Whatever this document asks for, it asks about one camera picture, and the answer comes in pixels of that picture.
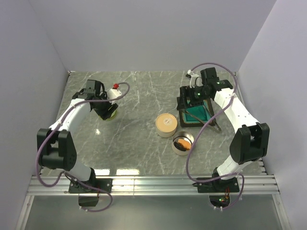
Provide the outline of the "green round lid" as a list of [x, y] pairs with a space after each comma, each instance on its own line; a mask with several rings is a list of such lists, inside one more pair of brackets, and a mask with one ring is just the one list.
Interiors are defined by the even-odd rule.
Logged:
[[117, 114], [118, 114], [118, 110], [115, 110], [111, 113], [100, 115], [99, 117], [105, 121], [109, 121], [109, 120], [114, 119], [117, 116]]

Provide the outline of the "tan round lid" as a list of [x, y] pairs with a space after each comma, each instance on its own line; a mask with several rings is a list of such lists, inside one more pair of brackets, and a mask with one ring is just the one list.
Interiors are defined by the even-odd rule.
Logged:
[[155, 120], [156, 127], [159, 131], [170, 133], [177, 128], [177, 119], [169, 113], [160, 114]]

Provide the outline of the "orange salmon piece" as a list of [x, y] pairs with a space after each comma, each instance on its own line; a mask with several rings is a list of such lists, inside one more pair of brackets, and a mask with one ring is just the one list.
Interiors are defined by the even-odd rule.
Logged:
[[190, 148], [191, 148], [191, 143], [189, 142], [189, 141], [186, 141], [186, 140], [184, 140], [184, 139], [179, 139], [178, 140], [178, 143], [182, 146], [182, 147], [184, 147], [186, 150], [190, 150]]

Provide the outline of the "dark brown sausage piece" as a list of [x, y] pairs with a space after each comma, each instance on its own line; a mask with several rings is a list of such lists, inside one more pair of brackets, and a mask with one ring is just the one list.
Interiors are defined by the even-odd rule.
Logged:
[[178, 149], [179, 151], [186, 151], [186, 148], [179, 142], [173, 142], [174, 146], [176, 149]]

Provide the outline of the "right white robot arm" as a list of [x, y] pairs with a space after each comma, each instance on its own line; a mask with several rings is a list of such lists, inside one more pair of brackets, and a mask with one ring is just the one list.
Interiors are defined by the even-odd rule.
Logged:
[[235, 178], [249, 164], [267, 154], [270, 128], [254, 118], [236, 95], [237, 84], [221, 80], [215, 68], [201, 70], [200, 75], [188, 71], [190, 85], [180, 87], [177, 110], [203, 105], [207, 99], [213, 100], [221, 110], [203, 126], [207, 127], [217, 116], [225, 113], [235, 135], [229, 147], [228, 158], [216, 168], [211, 179], [199, 180], [199, 184], [212, 182], [214, 190], [225, 190], [230, 179]]

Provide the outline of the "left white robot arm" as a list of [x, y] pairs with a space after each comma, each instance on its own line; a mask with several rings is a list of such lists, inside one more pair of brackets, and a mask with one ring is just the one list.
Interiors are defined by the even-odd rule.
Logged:
[[40, 175], [41, 168], [61, 170], [61, 174], [72, 180], [74, 186], [79, 185], [87, 193], [98, 187], [94, 169], [77, 160], [77, 151], [72, 134], [81, 122], [92, 112], [103, 120], [110, 119], [116, 112], [116, 100], [123, 97], [115, 83], [109, 90], [102, 82], [88, 80], [84, 88], [76, 92], [69, 107], [61, 117], [49, 128], [39, 129], [37, 140], [37, 156], [35, 173]]

